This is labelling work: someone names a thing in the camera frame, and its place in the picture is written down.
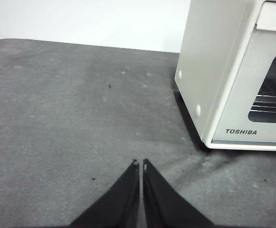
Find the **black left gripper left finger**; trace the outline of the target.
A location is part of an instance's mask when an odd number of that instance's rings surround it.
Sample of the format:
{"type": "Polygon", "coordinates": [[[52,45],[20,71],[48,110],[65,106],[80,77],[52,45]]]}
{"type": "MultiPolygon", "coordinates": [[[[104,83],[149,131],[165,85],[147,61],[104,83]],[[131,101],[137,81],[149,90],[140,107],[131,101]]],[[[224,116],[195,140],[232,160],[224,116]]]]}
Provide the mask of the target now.
{"type": "Polygon", "coordinates": [[[140,197],[139,162],[133,160],[111,188],[71,228],[135,228],[140,197]]]}

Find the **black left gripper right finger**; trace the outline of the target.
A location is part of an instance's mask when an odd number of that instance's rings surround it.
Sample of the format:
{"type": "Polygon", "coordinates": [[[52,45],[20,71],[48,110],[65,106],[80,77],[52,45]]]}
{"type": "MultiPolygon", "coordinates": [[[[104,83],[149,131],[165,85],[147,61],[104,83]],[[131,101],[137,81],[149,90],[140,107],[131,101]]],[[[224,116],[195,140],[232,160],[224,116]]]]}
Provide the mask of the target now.
{"type": "Polygon", "coordinates": [[[148,160],[143,160],[143,200],[148,228],[208,228],[214,225],[183,197],[148,160]]]}

